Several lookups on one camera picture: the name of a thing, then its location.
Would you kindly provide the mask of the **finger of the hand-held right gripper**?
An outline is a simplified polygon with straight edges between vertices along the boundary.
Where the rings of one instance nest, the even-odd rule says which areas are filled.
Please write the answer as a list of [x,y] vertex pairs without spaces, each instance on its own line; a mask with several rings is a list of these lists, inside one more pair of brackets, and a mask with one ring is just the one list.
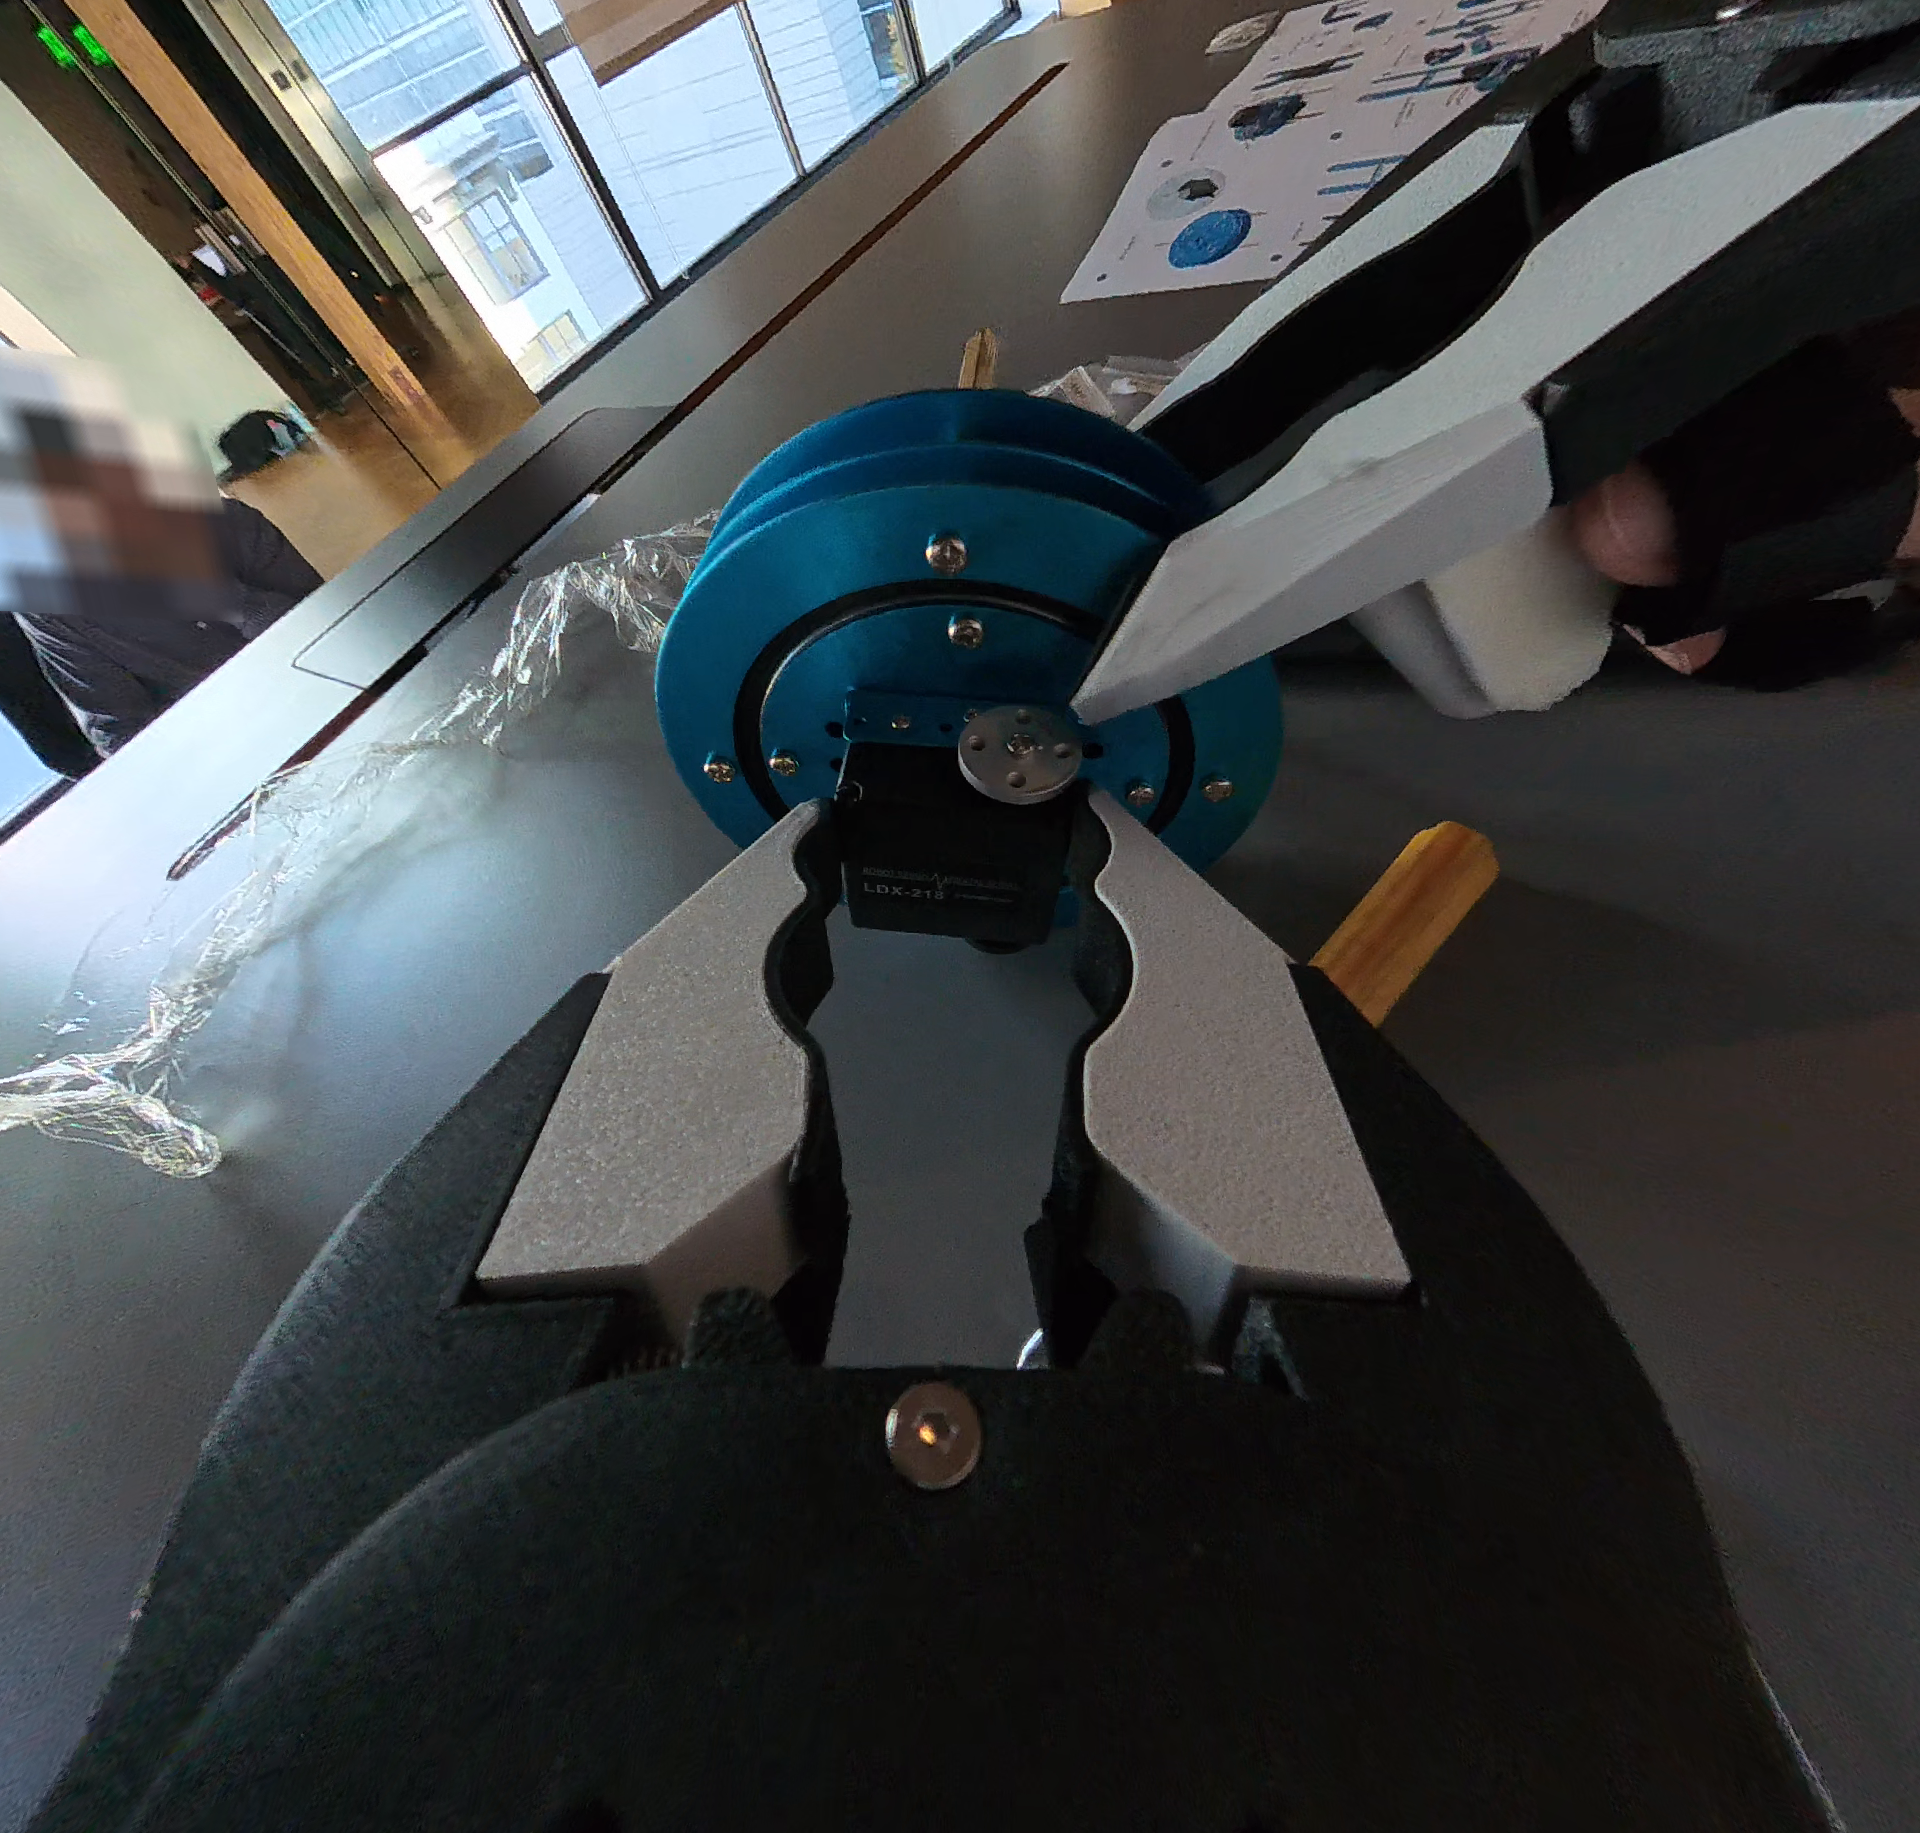
[[1284,287],[1304,298],[1149,419],[1146,440],[1212,495],[1247,495],[1327,421],[1443,351],[1586,189],[1596,131],[1572,114],[1595,80],[1572,74],[1549,92],[1520,76],[1534,111],[1497,118],[1427,164],[1416,179],[1436,206],[1408,181],[1331,239],[1312,261],[1341,261],[1338,278],[1310,286],[1300,261]]
[[1541,526],[1811,336],[1916,305],[1916,99],[1791,108],[1644,168],[1488,310],[1173,541],[1091,662],[1103,721]]

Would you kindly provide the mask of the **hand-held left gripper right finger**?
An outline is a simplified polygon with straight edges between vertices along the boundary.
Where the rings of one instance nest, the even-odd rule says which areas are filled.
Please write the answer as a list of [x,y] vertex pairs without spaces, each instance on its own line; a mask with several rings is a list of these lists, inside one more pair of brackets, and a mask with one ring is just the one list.
[[1284,952],[1106,791],[1069,847],[1067,1061],[1027,1259],[1051,1361],[1120,1294],[1167,1294],[1224,1359],[1247,1297],[1392,1301],[1411,1272]]

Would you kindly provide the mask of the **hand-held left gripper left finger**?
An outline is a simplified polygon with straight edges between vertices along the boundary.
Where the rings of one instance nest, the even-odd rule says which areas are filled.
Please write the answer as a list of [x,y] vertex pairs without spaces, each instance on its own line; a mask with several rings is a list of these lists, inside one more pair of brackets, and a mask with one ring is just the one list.
[[636,1294],[682,1342],[708,1294],[763,1294],[822,1361],[848,1238],[824,1057],[832,813],[805,803],[611,967],[476,1280]]

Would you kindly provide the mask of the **white foam block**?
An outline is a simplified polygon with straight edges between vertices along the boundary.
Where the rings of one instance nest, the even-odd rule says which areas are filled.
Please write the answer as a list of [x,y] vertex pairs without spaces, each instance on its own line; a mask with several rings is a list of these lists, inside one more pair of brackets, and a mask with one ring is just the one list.
[[1574,549],[1562,508],[1355,612],[1355,631],[1444,717],[1538,713],[1587,682],[1617,588]]

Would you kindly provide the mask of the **yellow handled screwdriver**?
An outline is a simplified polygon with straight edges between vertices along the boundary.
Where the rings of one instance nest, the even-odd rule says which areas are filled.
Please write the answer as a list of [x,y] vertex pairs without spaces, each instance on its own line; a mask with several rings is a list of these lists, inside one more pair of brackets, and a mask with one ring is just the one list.
[[1404,846],[1312,966],[1381,1027],[1497,876],[1490,839],[1454,821],[1432,826]]

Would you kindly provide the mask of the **blue robot arm base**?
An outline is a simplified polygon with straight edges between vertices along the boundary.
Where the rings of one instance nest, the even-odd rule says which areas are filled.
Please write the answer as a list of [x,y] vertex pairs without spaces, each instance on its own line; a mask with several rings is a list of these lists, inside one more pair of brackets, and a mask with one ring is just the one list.
[[1269,658],[1106,721],[1069,713],[1203,482],[1114,421],[916,391],[769,455],[732,493],[657,660],[663,738],[734,846],[834,809],[857,926],[1039,944],[1069,911],[1085,784],[1193,869],[1270,791]]

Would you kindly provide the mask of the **person's right hand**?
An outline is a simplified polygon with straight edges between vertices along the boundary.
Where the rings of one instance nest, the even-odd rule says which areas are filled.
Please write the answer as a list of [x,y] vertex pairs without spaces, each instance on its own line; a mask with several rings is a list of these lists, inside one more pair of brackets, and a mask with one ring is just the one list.
[[1677,523],[1661,481],[1628,461],[1567,508],[1580,555],[1622,589],[1667,591],[1689,583]]

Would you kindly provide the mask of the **printed instruction sheet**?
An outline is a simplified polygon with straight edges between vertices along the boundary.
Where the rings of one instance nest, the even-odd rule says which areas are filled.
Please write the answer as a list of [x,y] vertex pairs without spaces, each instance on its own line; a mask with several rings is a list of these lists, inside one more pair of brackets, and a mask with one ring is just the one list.
[[1062,302],[1269,284],[1443,127],[1606,0],[1327,0],[1171,118]]

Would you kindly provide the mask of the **clear screw bag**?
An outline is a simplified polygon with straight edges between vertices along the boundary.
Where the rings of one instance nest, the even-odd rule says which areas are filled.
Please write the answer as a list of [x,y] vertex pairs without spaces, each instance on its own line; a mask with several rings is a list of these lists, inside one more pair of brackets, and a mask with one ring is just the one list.
[[1133,426],[1141,412],[1181,375],[1187,358],[1119,356],[1075,365],[1031,391],[1038,400],[1075,406],[1119,426]]

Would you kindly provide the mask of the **crumpled clear plastic wrap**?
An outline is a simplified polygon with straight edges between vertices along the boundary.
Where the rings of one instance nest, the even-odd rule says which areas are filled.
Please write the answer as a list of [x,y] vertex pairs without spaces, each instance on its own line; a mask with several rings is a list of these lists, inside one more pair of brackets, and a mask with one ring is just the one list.
[[401,789],[417,789],[428,766],[498,753],[548,701],[577,629],[605,624],[626,649],[657,654],[716,526],[708,510],[528,580],[493,658],[411,733],[282,768],[254,789],[232,833],[245,876],[177,926],[143,1017],[111,1014],[102,983],[74,981],[49,1052],[2,1081],[2,1129],[107,1147],[167,1178],[215,1174],[223,1144],[189,1109],[179,1074],[245,967],[397,836]]

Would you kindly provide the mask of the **large grid window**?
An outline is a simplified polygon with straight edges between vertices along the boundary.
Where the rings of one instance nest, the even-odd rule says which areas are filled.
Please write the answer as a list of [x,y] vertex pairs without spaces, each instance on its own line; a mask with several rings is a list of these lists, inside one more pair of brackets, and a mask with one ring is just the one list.
[[397,261],[543,389],[1013,0],[740,0],[595,84],[554,0],[206,0]]

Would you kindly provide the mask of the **wooden pillar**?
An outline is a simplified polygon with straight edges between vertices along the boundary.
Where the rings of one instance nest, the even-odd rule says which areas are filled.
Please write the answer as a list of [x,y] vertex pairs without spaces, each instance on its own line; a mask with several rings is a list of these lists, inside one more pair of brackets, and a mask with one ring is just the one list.
[[299,298],[356,361],[372,389],[371,396],[379,406],[382,426],[403,447],[422,476],[430,476],[414,434],[397,425],[398,415],[410,415],[410,426],[419,419],[436,421],[439,416],[419,380],[371,321],[349,284],[316,247],[307,227],[287,210],[269,179],[228,131],[224,118],[208,106],[172,48],[152,34],[128,0],[65,2],[102,42],[142,102],[215,183],[236,218],[275,257],[289,286],[299,291]]

